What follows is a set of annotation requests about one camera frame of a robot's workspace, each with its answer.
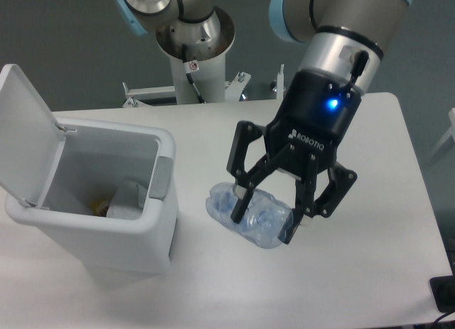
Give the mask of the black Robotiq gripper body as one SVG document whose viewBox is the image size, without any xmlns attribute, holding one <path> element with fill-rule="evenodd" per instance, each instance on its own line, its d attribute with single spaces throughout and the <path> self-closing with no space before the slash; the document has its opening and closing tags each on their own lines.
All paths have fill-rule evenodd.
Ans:
<svg viewBox="0 0 455 329">
<path fill-rule="evenodd" d="M 279 169 L 303 180 L 309 156 L 316 157 L 320 173 L 336 162 L 343 140 L 362 95 L 327 77 L 309 71 L 295 74 L 275 118 L 266 126 L 265 148 L 274 158 L 294 146 Z"/>
</svg>

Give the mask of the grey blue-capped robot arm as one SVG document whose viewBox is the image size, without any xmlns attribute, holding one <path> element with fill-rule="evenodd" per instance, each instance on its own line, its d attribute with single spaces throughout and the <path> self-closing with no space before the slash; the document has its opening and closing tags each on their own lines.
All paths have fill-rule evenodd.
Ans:
<svg viewBox="0 0 455 329">
<path fill-rule="evenodd" d="M 412 0 L 271 0 L 269 23 L 285 41 L 306 44 L 298 72 L 266 126 L 238 122 L 227 171 L 211 188 L 208 214 L 264 249 L 329 217 L 357 175 L 337 150 Z M 174 58 L 183 104 L 227 99 L 223 79 L 202 64 L 232 45 L 234 27 L 213 0 L 115 0 L 130 30 L 155 33 Z"/>
</svg>

